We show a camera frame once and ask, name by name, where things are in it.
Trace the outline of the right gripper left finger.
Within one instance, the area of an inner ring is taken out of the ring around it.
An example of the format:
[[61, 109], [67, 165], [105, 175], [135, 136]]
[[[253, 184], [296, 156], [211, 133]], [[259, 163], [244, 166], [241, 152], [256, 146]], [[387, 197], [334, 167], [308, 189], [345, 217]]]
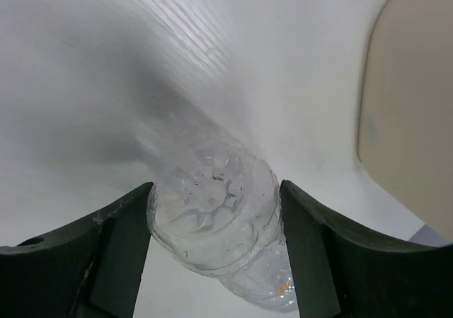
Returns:
[[65, 226], [1, 247], [2, 317], [132, 317], [150, 242], [145, 183]]

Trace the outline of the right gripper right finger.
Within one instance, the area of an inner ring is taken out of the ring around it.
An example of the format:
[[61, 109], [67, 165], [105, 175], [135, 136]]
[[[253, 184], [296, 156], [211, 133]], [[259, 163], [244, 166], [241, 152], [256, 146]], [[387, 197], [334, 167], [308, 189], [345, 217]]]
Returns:
[[280, 186], [300, 317], [451, 317], [452, 246], [374, 231]]

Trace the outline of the clear unlabeled bottle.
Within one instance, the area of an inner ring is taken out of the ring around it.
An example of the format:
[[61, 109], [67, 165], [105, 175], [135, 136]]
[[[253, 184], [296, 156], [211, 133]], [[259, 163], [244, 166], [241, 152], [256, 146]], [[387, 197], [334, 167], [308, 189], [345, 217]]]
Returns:
[[217, 126], [167, 134], [138, 124], [136, 136], [159, 170], [146, 209], [152, 237], [252, 305], [295, 311], [280, 184], [268, 163]]

